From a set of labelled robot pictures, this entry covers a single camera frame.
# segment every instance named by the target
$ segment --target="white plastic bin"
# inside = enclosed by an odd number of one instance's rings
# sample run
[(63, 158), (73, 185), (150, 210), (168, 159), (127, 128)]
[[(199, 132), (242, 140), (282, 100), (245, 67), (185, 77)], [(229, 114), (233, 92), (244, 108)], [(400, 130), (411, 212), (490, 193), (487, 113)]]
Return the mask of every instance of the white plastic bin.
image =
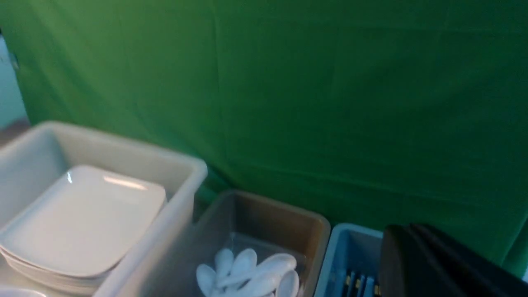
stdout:
[[(78, 164), (161, 184), (169, 199), (145, 236), (94, 295), (115, 296), (129, 278), (143, 281), (142, 270), (159, 263), (191, 223), (194, 194), (207, 176), (207, 167), (200, 159), (146, 143), (69, 124), (44, 123), (0, 148), (0, 228)], [(2, 257), (0, 286), (34, 289), (48, 297), (69, 296), (24, 278)]]

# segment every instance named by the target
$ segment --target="green screen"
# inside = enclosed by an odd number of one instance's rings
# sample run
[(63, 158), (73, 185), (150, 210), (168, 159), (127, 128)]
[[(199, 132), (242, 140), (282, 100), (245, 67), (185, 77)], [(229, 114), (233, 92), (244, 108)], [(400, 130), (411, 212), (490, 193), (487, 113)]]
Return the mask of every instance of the green screen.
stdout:
[(33, 124), (205, 159), (236, 187), (528, 262), (528, 4), (17, 0), (0, 26)]

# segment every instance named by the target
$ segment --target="white spoon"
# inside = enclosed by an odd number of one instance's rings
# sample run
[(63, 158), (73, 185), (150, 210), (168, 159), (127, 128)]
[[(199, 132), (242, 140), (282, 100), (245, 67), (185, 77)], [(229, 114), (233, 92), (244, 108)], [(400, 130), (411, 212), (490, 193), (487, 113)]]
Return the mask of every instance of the white spoon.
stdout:
[[(231, 267), (231, 275), (239, 275), (242, 273), (249, 272), (257, 266), (257, 253), (252, 248), (247, 248), (241, 251), (234, 259), (233, 266)], [(236, 291), (244, 282), (230, 285), (227, 288), (228, 292)]]
[(290, 270), (282, 276), (277, 287), (277, 297), (296, 297), (299, 292), (299, 275)]
[(225, 292), (217, 297), (263, 297), (272, 293), (280, 283), (277, 273), (267, 272), (252, 278), (245, 286), (234, 292)]
[(216, 279), (216, 272), (205, 264), (198, 265), (196, 269), (196, 281), (198, 287), (205, 297), (211, 296), (214, 288), (214, 280)]
[(223, 248), (216, 253), (214, 265), (216, 268), (216, 277), (222, 279), (226, 277), (233, 266), (233, 252), (228, 248)]
[(294, 270), (297, 267), (297, 260), (292, 255), (279, 253), (274, 254), (273, 256), (262, 261), (255, 269), (247, 273), (241, 273), (237, 275), (230, 275), (219, 279), (217, 282), (217, 287), (225, 287), (229, 285), (234, 285), (237, 283), (244, 282), (248, 279), (254, 279), (259, 277), (264, 273), (275, 273), (282, 277), (286, 272)]

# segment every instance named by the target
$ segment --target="stack of plates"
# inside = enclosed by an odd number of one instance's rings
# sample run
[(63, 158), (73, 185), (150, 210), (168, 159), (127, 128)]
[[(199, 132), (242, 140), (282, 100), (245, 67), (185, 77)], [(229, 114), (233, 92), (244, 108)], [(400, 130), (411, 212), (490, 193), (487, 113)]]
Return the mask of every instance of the stack of plates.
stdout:
[(91, 295), (165, 202), (160, 185), (77, 166), (0, 232), (0, 253), (36, 282)]

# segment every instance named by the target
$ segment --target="gray plastic bin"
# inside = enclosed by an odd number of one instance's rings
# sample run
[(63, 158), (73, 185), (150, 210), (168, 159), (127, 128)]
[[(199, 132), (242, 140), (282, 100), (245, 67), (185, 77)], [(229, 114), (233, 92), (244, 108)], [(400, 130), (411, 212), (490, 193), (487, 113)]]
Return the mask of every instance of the gray plastic bin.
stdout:
[[(241, 191), (221, 194), (193, 230), (152, 270), (150, 281), (131, 280), (127, 287), (141, 296), (200, 297), (196, 267), (213, 265), (222, 247), (235, 253), (252, 247), (260, 263), (277, 252), (294, 255), (301, 287), (299, 297), (312, 297), (330, 235), (330, 224), (321, 215)], [(129, 290), (119, 296), (127, 297)]]
[[(136, 269), (155, 266), (169, 243), (190, 225), (194, 194), (207, 175), (202, 160), (123, 137), (62, 123), (44, 123), (0, 148), (0, 228), (31, 204), (69, 168), (88, 164), (161, 184), (169, 201), (143, 238), (127, 253), (95, 293), (115, 296)], [(0, 256), (0, 286), (61, 293), (13, 271)]]
[[(315, 297), (372, 297), (382, 236), (380, 231), (354, 224), (337, 225), (328, 242)], [(359, 281), (352, 283), (350, 276)]]

